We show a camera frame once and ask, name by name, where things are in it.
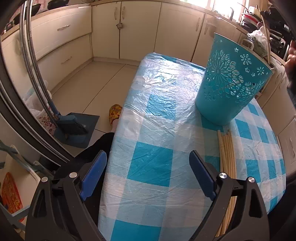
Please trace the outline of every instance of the metal screw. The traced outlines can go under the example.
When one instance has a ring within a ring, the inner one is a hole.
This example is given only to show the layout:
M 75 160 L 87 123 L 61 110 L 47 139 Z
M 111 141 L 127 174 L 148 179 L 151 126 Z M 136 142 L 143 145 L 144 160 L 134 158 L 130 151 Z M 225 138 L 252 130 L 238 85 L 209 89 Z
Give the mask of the metal screw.
M 227 177 L 227 174 L 224 172 L 219 173 L 219 177 L 221 177 L 222 179 L 225 179 Z
M 43 177 L 43 178 L 41 178 L 41 181 L 42 181 L 43 183 L 47 182 L 47 180 L 48 180 L 48 177 Z
M 253 182 L 255 182 L 255 178 L 253 178 L 253 177 L 248 177 L 248 181 L 251 182 L 251 183 L 253 183 Z
M 69 174 L 69 177 L 70 177 L 70 178 L 75 178 L 75 177 L 77 177 L 77 173 L 75 173 L 75 172 L 71 172 L 71 173 Z

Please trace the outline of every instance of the table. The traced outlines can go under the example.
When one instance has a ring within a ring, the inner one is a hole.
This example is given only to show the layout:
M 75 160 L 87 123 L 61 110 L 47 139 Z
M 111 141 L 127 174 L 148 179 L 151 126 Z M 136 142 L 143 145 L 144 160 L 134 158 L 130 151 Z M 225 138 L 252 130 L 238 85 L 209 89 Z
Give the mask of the table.
M 111 241 L 187 241 L 211 200 L 190 166 L 197 150 L 219 171 L 217 130 L 231 130 L 237 178 L 256 179 L 266 210 L 286 175 L 274 133 L 255 99 L 228 126 L 195 107 L 205 68 L 159 54 L 141 62 L 121 113 L 101 195 L 98 228 Z

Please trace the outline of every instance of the hand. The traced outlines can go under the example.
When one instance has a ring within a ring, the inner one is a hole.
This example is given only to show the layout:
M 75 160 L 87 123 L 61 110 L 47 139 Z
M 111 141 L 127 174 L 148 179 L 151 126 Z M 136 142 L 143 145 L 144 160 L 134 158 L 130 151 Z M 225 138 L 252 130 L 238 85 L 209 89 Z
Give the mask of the hand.
M 296 72 L 296 43 L 293 40 L 290 44 L 289 56 L 287 62 L 285 63 L 285 69 L 289 81 L 292 81 L 293 73 Z

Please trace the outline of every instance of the slipper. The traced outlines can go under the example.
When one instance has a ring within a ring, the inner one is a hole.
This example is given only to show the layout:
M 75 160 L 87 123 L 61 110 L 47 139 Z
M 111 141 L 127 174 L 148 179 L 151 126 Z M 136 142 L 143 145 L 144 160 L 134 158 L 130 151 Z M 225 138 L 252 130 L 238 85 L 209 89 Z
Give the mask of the slipper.
M 109 122 L 112 125 L 113 121 L 118 119 L 121 113 L 122 107 L 118 104 L 111 106 L 109 110 Z

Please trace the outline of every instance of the plastic bag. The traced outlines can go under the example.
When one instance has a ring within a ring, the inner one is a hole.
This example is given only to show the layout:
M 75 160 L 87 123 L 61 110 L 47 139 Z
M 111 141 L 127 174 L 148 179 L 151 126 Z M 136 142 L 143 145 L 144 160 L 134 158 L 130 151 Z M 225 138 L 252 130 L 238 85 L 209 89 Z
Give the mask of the plastic bag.
M 261 58 L 267 60 L 267 45 L 268 40 L 266 35 L 260 30 L 255 30 L 250 34 L 247 34 L 247 39 L 254 44 L 253 51 Z
M 41 87 L 39 86 L 39 90 L 42 94 L 43 99 L 45 100 L 45 102 L 47 102 Z M 52 95 L 49 91 L 47 91 L 50 98 L 52 98 Z M 35 93 L 34 89 L 31 88 L 25 95 L 25 97 L 23 98 L 24 103 L 26 104 L 26 106 L 29 108 L 30 112 L 33 114 L 33 116 L 41 123 L 41 125 L 53 136 L 54 132 L 56 130 L 56 127 L 54 124 L 52 124 L 50 122 L 50 118 L 48 116 L 48 114 L 45 112 L 45 110 L 43 109 L 43 106 L 40 102 L 40 100 L 37 97 L 37 94 Z

